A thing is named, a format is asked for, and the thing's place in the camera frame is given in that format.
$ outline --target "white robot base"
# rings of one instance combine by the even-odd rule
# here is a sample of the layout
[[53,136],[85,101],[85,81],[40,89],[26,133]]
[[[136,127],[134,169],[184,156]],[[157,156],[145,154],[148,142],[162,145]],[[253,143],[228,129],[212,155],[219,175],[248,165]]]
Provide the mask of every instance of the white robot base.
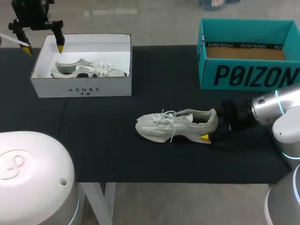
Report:
[[72,159],[58,141],[0,133],[1,225],[79,225],[78,196]]
[[264,203],[264,213],[268,225],[299,225],[299,166],[268,192]]

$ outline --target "teal shoe box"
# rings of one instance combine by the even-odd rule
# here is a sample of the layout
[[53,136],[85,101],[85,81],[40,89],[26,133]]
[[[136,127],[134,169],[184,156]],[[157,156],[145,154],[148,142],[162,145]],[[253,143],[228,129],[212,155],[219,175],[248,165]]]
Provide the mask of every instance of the teal shoe box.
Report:
[[271,91],[300,83],[295,21],[203,18],[197,55],[202,89]]

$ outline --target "white table leg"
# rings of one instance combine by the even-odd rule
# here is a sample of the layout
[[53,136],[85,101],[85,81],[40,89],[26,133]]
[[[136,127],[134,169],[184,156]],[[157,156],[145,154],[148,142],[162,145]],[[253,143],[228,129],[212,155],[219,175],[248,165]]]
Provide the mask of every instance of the white table leg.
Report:
[[95,213],[95,216],[101,225],[113,225],[112,219],[112,206],[110,208],[107,205],[107,201],[103,195],[99,183],[81,183],[81,186],[90,202],[90,205]]
[[113,205],[114,205],[115,193],[116,193],[116,183],[106,183],[104,198],[106,200],[108,210],[111,214],[111,218],[113,217]]

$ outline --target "shoe box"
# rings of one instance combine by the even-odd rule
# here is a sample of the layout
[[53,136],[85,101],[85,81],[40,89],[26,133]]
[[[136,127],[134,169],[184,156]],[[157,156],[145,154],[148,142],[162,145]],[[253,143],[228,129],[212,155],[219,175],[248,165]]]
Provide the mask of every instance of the shoe box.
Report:
[[300,33],[295,21],[201,20],[200,86],[271,91],[300,82]]
[[[65,34],[60,54],[54,35],[48,35],[34,66],[31,82],[40,98],[130,96],[132,46],[129,34]],[[113,64],[122,77],[52,78],[54,62],[72,64],[79,59]]]

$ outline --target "white robot body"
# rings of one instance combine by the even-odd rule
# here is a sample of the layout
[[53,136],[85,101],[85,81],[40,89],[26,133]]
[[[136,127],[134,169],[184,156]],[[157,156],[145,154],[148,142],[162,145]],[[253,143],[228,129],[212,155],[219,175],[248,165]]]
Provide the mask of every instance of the white robot body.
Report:
[[264,205],[268,225],[298,225],[300,221],[299,166],[269,191]]
[[273,124],[278,146],[292,169],[300,164],[300,106],[290,108]]
[[79,225],[79,205],[73,162],[58,141],[0,134],[1,225]]

